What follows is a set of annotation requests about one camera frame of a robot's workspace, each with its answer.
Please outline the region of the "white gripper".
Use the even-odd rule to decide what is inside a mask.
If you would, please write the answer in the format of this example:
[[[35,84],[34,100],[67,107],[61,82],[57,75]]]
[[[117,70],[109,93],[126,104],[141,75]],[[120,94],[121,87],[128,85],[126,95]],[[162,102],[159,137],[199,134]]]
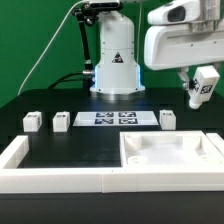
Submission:
[[[188,66],[224,61],[224,23],[217,30],[193,33],[189,24],[152,26],[144,42],[144,63],[152,70],[179,68],[185,90],[192,90]]]

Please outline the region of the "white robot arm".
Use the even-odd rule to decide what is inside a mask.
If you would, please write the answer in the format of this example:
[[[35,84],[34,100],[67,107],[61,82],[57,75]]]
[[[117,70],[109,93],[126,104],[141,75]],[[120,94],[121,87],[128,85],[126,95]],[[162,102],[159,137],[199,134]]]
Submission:
[[[93,93],[116,96],[143,91],[134,58],[133,22],[119,13],[126,2],[89,0],[99,13],[101,59]],[[224,0],[171,0],[147,15],[144,63],[152,70],[224,61]]]

